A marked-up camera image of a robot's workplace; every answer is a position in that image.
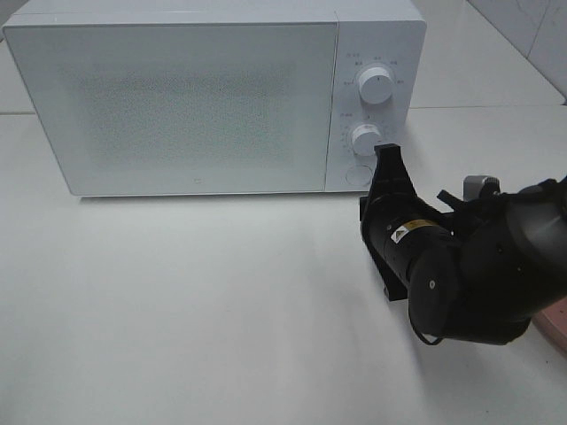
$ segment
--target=table surface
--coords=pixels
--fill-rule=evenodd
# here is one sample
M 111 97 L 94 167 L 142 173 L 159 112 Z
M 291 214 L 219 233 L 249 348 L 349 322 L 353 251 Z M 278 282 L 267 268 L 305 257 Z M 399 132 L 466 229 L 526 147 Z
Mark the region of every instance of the table surface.
M 567 108 L 415 109 L 420 195 L 565 173 Z M 564 423 L 567 359 L 422 345 L 355 194 L 79 199 L 37 118 L 0 117 L 0 423 Z
M 563 96 L 464 0 L 414 0 L 428 23 L 411 107 L 562 104 Z M 0 42 L 0 113 L 33 112 Z

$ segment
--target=white knob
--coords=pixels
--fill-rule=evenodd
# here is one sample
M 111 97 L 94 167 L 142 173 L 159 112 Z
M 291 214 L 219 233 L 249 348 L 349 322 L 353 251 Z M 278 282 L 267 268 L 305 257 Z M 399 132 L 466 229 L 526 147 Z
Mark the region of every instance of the white knob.
M 381 104 L 392 95 L 393 76 L 382 66 L 373 66 L 358 77 L 358 90 L 367 104 Z
M 351 134 L 354 153 L 362 157 L 374 155 L 374 147 L 382 142 L 382 134 L 373 124 L 362 124 Z

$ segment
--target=white microwave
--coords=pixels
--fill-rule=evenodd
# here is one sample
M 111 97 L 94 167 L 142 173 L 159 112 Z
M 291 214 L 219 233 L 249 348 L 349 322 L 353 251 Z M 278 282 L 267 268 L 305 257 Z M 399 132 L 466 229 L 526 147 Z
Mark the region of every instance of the white microwave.
M 77 196 L 362 191 L 396 142 L 409 0 L 31 0 L 3 27 Z

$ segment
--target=yellow label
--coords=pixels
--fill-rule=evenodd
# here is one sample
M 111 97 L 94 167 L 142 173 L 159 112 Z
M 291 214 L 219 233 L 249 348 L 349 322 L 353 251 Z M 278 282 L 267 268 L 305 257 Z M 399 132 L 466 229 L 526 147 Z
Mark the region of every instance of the yellow label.
M 424 228 L 425 226 L 438 226 L 438 224 L 430 220 L 411 220 L 396 228 L 393 231 L 391 238 L 394 243 L 400 243 L 404 236 L 409 232 L 416 230 L 417 228 Z

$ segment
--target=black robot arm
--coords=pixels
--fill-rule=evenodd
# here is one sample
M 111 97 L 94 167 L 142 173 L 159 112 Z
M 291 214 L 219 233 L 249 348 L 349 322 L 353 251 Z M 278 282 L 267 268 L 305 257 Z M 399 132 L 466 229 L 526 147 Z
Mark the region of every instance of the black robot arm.
M 417 196 L 399 146 L 376 153 L 362 239 L 388 299 L 408 298 L 424 342 L 505 344 L 567 296 L 567 178 L 506 194 L 493 177 L 470 176 L 464 200 L 439 193 L 454 210 L 441 213 Z

